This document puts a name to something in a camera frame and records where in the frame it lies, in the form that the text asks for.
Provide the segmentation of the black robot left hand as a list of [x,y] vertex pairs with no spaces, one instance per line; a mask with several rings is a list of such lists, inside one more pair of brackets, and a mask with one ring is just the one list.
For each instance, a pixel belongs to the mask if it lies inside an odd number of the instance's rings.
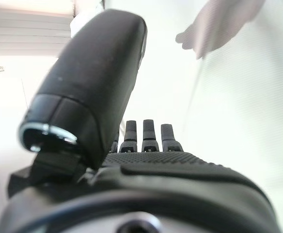
[[142,17],[106,10],[69,42],[19,129],[34,162],[11,174],[0,233],[278,233],[250,179],[183,151],[170,124],[118,130],[144,56]]

